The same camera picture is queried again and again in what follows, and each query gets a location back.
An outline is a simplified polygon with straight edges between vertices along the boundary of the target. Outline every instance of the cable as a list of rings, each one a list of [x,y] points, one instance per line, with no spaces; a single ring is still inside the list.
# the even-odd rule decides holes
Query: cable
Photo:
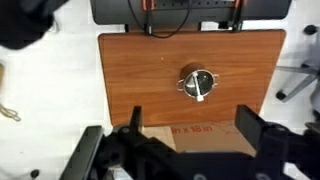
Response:
[[[173,31],[172,33],[170,33],[167,36],[159,36],[159,35],[156,35],[156,34],[153,34],[153,33],[148,33],[148,34],[153,36],[153,37],[155,37],[155,38],[166,39],[166,38],[170,38],[171,36],[173,36],[176,33],[178,33],[181,30],[181,28],[185,25],[185,23],[187,22],[187,20],[189,18],[189,15],[190,15],[190,12],[191,12],[191,8],[192,8],[192,3],[193,3],[193,0],[188,0],[187,14],[186,14],[184,20],[182,21],[182,23],[180,24],[180,26],[175,31]],[[129,5],[129,8],[130,8],[131,14],[132,14],[134,20],[136,21],[137,25],[145,32],[145,29],[139,23],[138,18],[137,18],[136,14],[135,14],[135,12],[134,12],[134,10],[132,8],[131,0],[128,0],[128,5]]]

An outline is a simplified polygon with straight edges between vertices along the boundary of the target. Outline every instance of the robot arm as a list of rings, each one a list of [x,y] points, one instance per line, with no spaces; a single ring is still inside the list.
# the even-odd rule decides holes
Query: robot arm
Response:
[[[53,12],[67,0],[0,0],[0,45],[22,49],[52,26]]]

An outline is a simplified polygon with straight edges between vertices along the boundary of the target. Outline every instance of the wood grain surface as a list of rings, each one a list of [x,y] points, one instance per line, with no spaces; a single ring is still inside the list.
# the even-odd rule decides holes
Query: wood grain surface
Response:
[[[145,126],[232,120],[238,104],[258,113],[284,38],[283,31],[189,32],[169,39],[101,35],[112,124],[128,123],[136,105]],[[192,62],[221,76],[201,103],[176,89],[181,69]]]

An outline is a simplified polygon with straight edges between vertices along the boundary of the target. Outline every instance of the white surface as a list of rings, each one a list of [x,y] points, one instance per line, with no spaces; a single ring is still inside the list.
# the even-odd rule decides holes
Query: white surface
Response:
[[[319,6],[318,0],[294,1],[286,19],[245,22],[244,28],[285,29],[278,64],[299,65],[312,42],[302,30],[320,23]],[[41,170],[38,179],[58,179],[86,126],[111,130],[97,36],[122,32],[123,27],[95,25],[89,1],[84,0],[69,2],[57,12],[57,19],[59,33],[48,33],[22,51],[0,48],[0,63],[5,66],[0,102],[22,118],[16,123],[0,116],[1,180],[29,180],[34,168]],[[204,29],[212,28],[213,23],[204,23]],[[304,122],[313,119],[309,102],[313,87],[283,104],[274,95],[289,76],[275,72],[261,115],[301,133]],[[297,173],[289,166],[286,172]]]

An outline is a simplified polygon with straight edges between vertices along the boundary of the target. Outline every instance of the white handle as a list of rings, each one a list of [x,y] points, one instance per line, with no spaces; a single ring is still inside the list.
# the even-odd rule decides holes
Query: white handle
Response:
[[[197,94],[198,94],[198,96],[197,96],[197,101],[198,101],[198,102],[202,102],[202,101],[204,101],[204,98],[203,98],[203,96],[201,95],[199,83],[198,83],[198,80],[197,80],[198,73],[197,73],[197,72],[194,72],[194,73],[192,74],[192,76],[193,76],[193,81],[194,81],[194,84],[196,85],[196,90],[197,90]]]

